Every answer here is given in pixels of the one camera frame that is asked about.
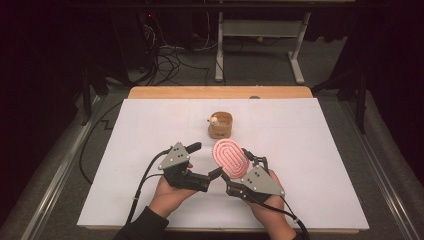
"white paper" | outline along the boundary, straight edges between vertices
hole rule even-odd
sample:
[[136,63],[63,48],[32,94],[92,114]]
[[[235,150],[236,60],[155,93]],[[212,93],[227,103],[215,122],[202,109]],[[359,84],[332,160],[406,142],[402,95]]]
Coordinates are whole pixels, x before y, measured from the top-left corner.
[[[217,111],[232,114],[231,139],[267,157],[287,202],[307,228],[369,228],[316,99],[125,100],[78,225],[123,226],[148,164],[178,141],[202,143],[190,155],[193,172],[206,175],[217,168],[211,153],[216,140],[207,130],[207,120]],[[150,174],[161,173],[162,159]],[[133,219],[149,204],[157,181],[144,184]],[[195,194],[169,217],[168,227],[262,229],[250,208],[225,188],[221,178],[214,180],[207,193]]]

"pink object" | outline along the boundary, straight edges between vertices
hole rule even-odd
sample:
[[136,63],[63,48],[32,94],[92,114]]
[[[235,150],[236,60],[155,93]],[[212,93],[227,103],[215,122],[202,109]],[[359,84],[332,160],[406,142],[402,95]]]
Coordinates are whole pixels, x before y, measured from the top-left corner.
[[247,173],[249,159],[241,147],[233,140],[224,138],[215,143],[212,155],[218,166],[232,179],[241,178]]

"hand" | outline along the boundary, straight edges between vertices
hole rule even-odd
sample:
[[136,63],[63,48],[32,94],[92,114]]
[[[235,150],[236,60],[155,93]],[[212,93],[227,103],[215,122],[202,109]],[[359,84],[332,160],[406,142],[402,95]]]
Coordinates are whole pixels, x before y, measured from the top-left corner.
[[159,179],[149,208],[159,216],[167,218],[184,200],[193,196],[196,192],[194,190],[171,187],[165,177],[162,176]]
[[[281,186],[280,180],[278,179],[277,175],[275,175],[274,171],[269,170],[269,174],[272,179],[274,179],[274,181],[276,181]],[[255,218],[265,227],[272,240],[291,240],[296,236],[296,232],[287,223],[285,215],[264,208],[256,203],[251,203],[248,201],[245,202],[252,209],[252,213]],[[269,197],[265,201],[265,204],[281,210],[284,209],[284,201],[276,195]]]

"gray bracket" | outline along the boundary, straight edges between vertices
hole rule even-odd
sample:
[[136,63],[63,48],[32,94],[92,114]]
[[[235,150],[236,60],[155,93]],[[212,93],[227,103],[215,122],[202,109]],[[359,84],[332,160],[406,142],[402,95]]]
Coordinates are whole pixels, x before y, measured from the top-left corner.
[[163,159],[158,169],[163,170],[190,161],[190,155],[181,142],[177,142]]
[[254,166],[240,181],[254,192],[285,196],[283,187],[277,184],[265,169],[259,165]]

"wire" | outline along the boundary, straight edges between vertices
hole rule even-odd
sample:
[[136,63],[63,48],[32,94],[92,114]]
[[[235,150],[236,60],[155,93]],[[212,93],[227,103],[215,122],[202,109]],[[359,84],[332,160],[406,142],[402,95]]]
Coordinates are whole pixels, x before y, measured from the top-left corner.
[[99,118],[99,120],[97,120],[97,122],[94,124],[94,126],[91,128],[91,130],[90,130],[90,133],[88,134],[88,137],[86,138],[86,140],[85,140],[85,142],[84,142],[84,145],[82,146],[82,149],[81,149],[81,153],[80,153],[80,156],[79,156],[79,160],[78,160],[78,165],[79,165],[79,169],[80,169],[80,172],[81,172],[81,174],[82,174],[82,176],[85,178],[85,180],[90,184],[90,185],[92,185],[93,184],[93,181],[91,181],[90,180],[90,178],[88,178],[88,176],[85,174],[85,172],[84,172],[84,169],[83,169],[83,167],[82,167],[82,157],[83,157],[83,155],[84,155],[84,151],[85,151],[85,148],[87,147],[87,143],[88,143],[88,140],[90,139],[90,137],[91,137],[91,134],[93,133],[93,131],[94,131],[94,129],[97,127],[97,125],[103,120],[103,118],[108,114],[108,113],[110,113],[113,109],[115,109],[117,106],[119,106],[119,105],[121,105],[122,104],[122,101],[121,102],[119,102],[119,103],[117,103],[117,104],[115,104],[115,105],[113,105],[109,110],[107,110],[100,118]]
[[299,225],[300,229],[302,230],[303,239],[305,239],[305,240],[310,240],[310,238],[309,238],[309,232],[308,232],[308,230],[306,229],[305,225],[302,223],[302,221],[300,221],[300,219],[299,219],[296,215],[294,215],[293,211],[291,210],[291,208],[289,207],[289,205],[287,204],[286,200],[284,200],[284,198],[283,198],[283,197],[281,197],[281,196],[280,196],[280,197],[281,197],[281,199],[283,199],[284,203],[285,203],[285,204],[287,205],[287,207],[289,208],[290,213],[289,213],[289,212],[287,212],[287,211],[284,211],[284,210],[282,210],[282,209],[275,208],[275,207],[272,207],[272,206],[267,205],[267,204],[265,204],[265,203],[262,203],[262,202],[258,201],[256,198],[254,198],[252,195],[249,195],[249,194],[248,194],[248,197],[249,197],[249,199],[252,199],[252,200],[253,200],[256,204],[258,204],[258,205],[260,205],[260,206],[262,206],[262,207],[264,207],[264,208],[267,208],[267,209],[269,209],[269,210],[272,210],[272,211],[275,211],[275,212],[279,212],[279,213],[282,213],[282,214],[285,214],[285,215],[287,215],[287,216],[291,217],[291,218],[294,220],[294,222],[295,222],[297,225]]
[[162,155],[168,154],[169,151],[172,149],[172,147],[170,147],[167,150],[163,150],[162,152],[158,153],[150,162],[149,166],[147,167],[146,171],[144,172],[143,177],[141,178],[140,184],[138,185],[137,191],[135,192],[135,196],[134,196],[134,200],[133,200],[133,204],[131,206],[131,210],[130,213],[128,214],[128,219],[127,219],[127,223],[130,223],[133,216],[134,216],[134,212],[135,209],[137,208],[137,203],[138,203],[138,199],[140,197],[140,193],[141,193],[141,188],[143,187],[144,182],[150,178],[151,176],[147,177],[147,174],[149,174],[150,169],[152,168],[153,164],[156,162],[156,160],[158,158],[160,158]]
[[206,70],[206,74],[205,74],[205,86],[208,85],[207,81],[208,81],[208,75],[209,75],[209,68],[208,67],[194,67],[191,65],[188,65],[184,62],[181,61],[181,59],[178,57],[177,51],[175,51],[175,58],[178,59],[179,63],[183,66],[189,67],[189,68],[193,68],[193,69],[199,69],[199,70]]

